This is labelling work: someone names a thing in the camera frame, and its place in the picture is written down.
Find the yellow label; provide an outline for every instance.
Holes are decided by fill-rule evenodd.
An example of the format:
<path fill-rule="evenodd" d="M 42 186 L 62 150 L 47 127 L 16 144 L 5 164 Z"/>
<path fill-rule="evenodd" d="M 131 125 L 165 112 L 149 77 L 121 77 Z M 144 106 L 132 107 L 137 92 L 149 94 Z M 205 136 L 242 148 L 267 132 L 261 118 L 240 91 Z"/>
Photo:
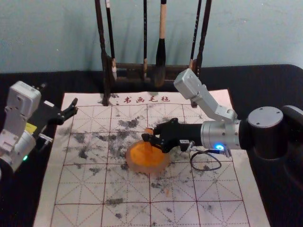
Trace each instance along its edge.
<path fill-rule="evenodd" d="M 36 131 L 36 129 L 37 129 L 37 127 L 30 124 L 30 123 L 27 123 L 26 126 L 25 126 L 25 130 L 28 131 L 31 134 L 33 134 Z"/>

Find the grid paper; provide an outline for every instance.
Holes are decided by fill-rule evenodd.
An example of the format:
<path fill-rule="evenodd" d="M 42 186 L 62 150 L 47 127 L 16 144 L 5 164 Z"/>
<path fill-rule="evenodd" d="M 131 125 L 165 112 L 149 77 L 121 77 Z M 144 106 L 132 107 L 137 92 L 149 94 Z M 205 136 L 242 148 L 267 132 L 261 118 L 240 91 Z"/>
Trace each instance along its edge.
<path fill-rule="evenodd" d="M 217 93 L 217 101 L 231 107 L 227 91 Z M 260 201 L 261 209 L 249 218 L 232 157 L 216 155 L 222 167 L 201 173 L 189 163 L 192 154 L 176 147 L 160 176 L 128 169 L 126 149 L 141 140 L 145 128 L 173 117 L 180 123 L 209 120 L 179 93 L 114 94 L 107 107 L 98 94 L 66 94 L 62 108 L 74 97 L 79 110 L 57 128 L 35 226 L 269 226 Z M 217 163 L 202 155 L 195 165 Z M 258 203 L 256 186 L 254 193 Z"/>

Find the orange object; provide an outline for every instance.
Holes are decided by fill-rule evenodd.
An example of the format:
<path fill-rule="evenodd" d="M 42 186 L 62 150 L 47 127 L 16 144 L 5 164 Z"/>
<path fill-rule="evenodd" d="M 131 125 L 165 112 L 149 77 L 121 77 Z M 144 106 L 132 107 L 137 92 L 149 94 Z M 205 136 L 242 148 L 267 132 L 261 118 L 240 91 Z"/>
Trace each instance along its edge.
<path fill-rule="evenodd" d="M 146 129 L 145 132 L 153 133 L 150 129 Z M 162 153 L 159 148 L 143 140 L 129 147 L 125 157 L 130 169 L 146 174 L 157 174 L 169 164 L 169 154 Z"/>

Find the blue wall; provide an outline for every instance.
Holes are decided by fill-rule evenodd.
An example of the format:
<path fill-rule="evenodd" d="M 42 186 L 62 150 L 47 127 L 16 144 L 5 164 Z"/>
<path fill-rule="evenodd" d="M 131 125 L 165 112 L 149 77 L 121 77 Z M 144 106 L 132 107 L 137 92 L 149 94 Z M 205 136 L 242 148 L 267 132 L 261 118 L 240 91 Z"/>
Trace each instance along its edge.
<path fill-rule="evenodd" d="M 168 0 L 167 64 L 189 62 L 197 2 Z M 108 41 L 103 0 L 101 7 Z M 111 0 L 111 11 L 116 60 L 142 62 L 143 1 Z M 203 66 L 303 68 L 302 12 L 302 0 L 213 0 Z M 149 63 L 155 63 L 159 17 L 160 0 L 148 0 Z M 94 0 L 1 0 L 0 72 L 99 70 L 100 62 Z"/>

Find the blue led light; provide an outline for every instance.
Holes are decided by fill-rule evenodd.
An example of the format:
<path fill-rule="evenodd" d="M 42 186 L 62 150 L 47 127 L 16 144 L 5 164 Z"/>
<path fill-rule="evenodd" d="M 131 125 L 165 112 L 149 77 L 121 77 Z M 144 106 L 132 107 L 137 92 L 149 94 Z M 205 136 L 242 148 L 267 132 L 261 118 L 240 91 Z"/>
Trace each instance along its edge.
<path fill-rule="evenodd" d="M 217 150 L 224 150 L 223 145 L 220 144 L 220 143 L 215 144 L 215 145 L 214 145 L 214 148 L 217 149 Z"/>

